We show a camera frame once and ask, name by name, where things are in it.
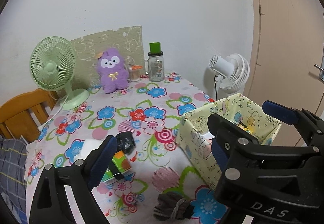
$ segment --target white standing fan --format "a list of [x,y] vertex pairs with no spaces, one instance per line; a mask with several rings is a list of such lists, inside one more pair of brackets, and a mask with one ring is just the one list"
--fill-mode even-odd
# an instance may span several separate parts
[[250,74],[248,62],[240,54],[231,54],[226,58],[214,55],[209,61],[209,67],[219,73],[216,94],[219,89],[228,94],[239,91],[245,85]]

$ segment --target yellow bow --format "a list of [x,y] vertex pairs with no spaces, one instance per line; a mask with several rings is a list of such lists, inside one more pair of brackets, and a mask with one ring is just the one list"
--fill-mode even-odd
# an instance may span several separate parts
[[116,76],[118,75],[118,72],[115,72],[114,74],[109,74],[108,77],[111,78],[111,80],[116,80]]

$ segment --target white wall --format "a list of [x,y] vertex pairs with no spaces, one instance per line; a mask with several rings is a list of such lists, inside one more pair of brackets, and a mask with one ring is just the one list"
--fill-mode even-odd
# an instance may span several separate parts
[[29,56],[43,38],[133,25],[143,26],[145,52],[161,42],[165,67],[211,96],[206,66],[215,50],[250,59],[252,0],[9,0],[0,15],[0,105],[36,88]]

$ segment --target power cord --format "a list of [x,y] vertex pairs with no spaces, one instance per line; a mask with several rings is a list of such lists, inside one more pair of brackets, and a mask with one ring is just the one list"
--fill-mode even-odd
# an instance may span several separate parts
[[50,91],[48,92],[48,94],[50,95],[50,97],[51,97],[52,99],[54,99],[54,100],[56,100],[56,101],[59,101],[59,100],[61,100],[61,99],[55,99],[55,98],[53,97],[53,95],[51,94],[51,92],[50,92]]
[[63,108],[63,105],[66,103],[67,98],[69,97],[70,94],[66,95],[63,104],[61,105],[61,107],[59,108],[59,110],[52,116],[52,118],[50,118],[48,121],[46,121],[44,124],[41,124],[40,126],[37,127],[38,131],[42,132],[42,130],[44,129],[45,125],[51,120],[53,119]]
[[215,75],[214,77],[214,84],[215,84],[215,93],[216,93],[216,98],[215,98],[215,101],[217,101],[217,88],[216,88],[216,78],[218,77],[218,75]]

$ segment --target door frame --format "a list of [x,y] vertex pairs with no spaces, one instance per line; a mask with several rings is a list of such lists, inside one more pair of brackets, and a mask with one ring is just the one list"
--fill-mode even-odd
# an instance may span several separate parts
[[[250,75],[245,84],[245,88],[243,92],[244,95],[247,97],[249,97],[252,88],[252,83],[253,83],[256,66],[257,66],[257,59],[258,59],[259,45],[260,45],[261,23],[262,23],[261,16],[262,14],[261,14],[260,0],[253,0],[253,40],[252,40],[252,52],[251,52],[251,59],[250,59]],[[319,102],[315,114],[320,117],[323,111],[324,111],[324,93],[322,95],[322,98]]]

